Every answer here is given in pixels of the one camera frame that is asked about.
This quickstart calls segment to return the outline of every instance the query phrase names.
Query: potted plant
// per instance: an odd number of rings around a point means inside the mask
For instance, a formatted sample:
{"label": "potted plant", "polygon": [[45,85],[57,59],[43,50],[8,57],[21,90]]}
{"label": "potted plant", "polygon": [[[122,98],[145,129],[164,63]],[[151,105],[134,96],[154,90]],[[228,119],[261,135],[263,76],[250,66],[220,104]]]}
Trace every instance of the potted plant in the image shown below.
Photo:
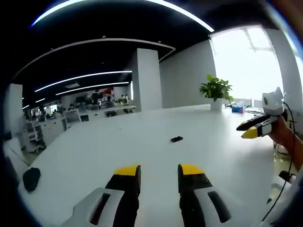
{"label": "potted plant", "polygon": [[223,99],[228,100],[230,103],[233,101],[233,97],[229,95],[229,91],[232,90],[232,86],[228,84],[228,80],[222,80],[212,75],[207,75],[207,84],[201,84],[200,93],[205,98],[212,98],[214,102],[211,102],[211,110],[221,111],[223,105]]}

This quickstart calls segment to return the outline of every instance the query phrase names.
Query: white flower pot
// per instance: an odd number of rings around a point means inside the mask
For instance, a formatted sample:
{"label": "white flower pot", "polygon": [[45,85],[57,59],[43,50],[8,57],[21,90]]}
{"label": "white flower pot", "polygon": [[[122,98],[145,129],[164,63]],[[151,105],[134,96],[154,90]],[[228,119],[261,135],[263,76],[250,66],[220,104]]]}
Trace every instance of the white flower pot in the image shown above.
{"label": "white flower pot", "polygon": [[212,99],[212,102],[210,103],[210,109],[214,111],[222,111],[222,105],[223,105],[223,99],[218,98],[215,102]]}

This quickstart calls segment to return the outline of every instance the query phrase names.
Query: black ceiling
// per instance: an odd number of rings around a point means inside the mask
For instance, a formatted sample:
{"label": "black ceiling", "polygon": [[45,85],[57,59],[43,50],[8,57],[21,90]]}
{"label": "black ceiling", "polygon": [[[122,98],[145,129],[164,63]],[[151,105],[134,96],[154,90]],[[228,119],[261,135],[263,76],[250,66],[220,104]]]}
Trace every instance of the black ceiling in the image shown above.
{"label": "black ceiling", "polygon": [[[192,12],[215,31],[251,23],[275,27],[254,0],[168,1]],[[159,59],[172,50],[154,44],[100,42],[100,39],[160,41],[175,48],[172,53],[175,54],[208,39],[210,34],[179,12],[144,0],[86,0],[62,8],[30,27],[43,12],[61,2],[64,1],[22,1],[6,7],[11,18],[18,19],[5,20],[9,22],[4,24],[6,64],[3,73],[13,78],[14,83],[23,84],[24,105],[45,97],[45,101],[51,100],[58,91],[68,90],[63,86],[73,81],[34,92],[45,85],[91,73],[125,70],[136,48],[158,50]],[[99,41],[56,50],[94,39]],[[130,76],[112,74],[77,81],[84,87],[129,80]]]}

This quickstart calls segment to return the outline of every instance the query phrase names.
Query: white desk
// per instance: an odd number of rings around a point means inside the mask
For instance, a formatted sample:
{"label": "white desk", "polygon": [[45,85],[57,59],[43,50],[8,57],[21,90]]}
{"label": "white desk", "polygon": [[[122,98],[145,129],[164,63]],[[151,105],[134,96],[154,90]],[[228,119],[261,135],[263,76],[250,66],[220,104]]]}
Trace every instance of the white desk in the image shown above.
{"label": "white desk", "polygon": [[[249,205],[261,219],[273,176],[270,138],[244,140],[236,127],[252,114],[211,112],[208,105],[141,112],[77,124],[36,159],[41,170],[31,194],[19,185],[25,203],[43,225],[61,224],[72,208],[117,168],[140,164],[140,208],[136,226],[182,227],[179,163],[205,170],[214,187]],[[182,141],[170,139],[182,136]]]}

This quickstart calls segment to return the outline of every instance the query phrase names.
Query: green plant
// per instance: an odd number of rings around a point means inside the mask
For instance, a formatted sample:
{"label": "green plant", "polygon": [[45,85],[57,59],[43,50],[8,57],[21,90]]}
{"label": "green plant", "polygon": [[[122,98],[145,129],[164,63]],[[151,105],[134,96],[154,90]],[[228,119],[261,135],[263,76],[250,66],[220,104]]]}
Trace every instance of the green plant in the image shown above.
{"label": "green plant", "polygon": [[230,103],[233,101],[233,97],[229,95],[229,91],[232,90],[232,86],[228,84],[228,80],[222,80],[212,75],[207,75],[208,83],[201,84],[200,93],[205,98],[213,98],[216,101],[218,98],[227,99]]}

